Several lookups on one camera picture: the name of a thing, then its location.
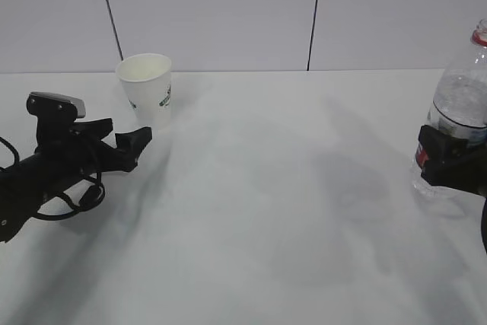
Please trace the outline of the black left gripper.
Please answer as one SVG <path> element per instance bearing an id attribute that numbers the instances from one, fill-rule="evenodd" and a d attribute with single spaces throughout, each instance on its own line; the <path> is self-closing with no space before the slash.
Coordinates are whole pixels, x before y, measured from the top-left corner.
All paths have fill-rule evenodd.
<path id="1" fill-rule="evenodd" d="M 111 118 L 79 122 L 69 107 L 53 107 L 32 116 L 37 118 L 37 147 L 25 160 L 29 184 L 78 182 L 83 175 L 98 172 L 131 172 L 152 140 L 152 129 L 146 126 L 116 133 L 113 148 L 103 141 L 113 131 Z"/>

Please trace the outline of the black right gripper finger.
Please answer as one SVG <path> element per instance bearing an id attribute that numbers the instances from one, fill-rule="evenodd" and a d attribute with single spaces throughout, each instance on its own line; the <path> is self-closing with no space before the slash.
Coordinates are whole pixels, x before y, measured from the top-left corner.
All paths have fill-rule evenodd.
<path id="1" fill-rule="evenodd" d="M 419 131 L 419 147 L 417 162 L 421 177 L 431 186 L 486 187 L 486 144 L 469 147 L 466 139 L 423 125 Z"/>

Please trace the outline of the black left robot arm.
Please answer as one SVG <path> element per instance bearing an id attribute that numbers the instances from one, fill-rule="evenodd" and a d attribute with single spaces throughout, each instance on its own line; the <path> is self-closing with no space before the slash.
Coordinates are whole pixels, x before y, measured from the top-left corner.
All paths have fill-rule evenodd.
<path id="1" fill-rule="evenodd" d="M 1 143 L 14 161 L 1 169 L 1 241 L 10 241 L 32 219 L 61 221 L 98 207 L 106 188 L 102 175 L 133 171 L 152 140 L 150 127 L 116 134 L 110 118 L 84 121 L 84 101 L 33 91 L 27 112 L 37 118 L 37 147 L 21 159 L 6 139 Z"/>

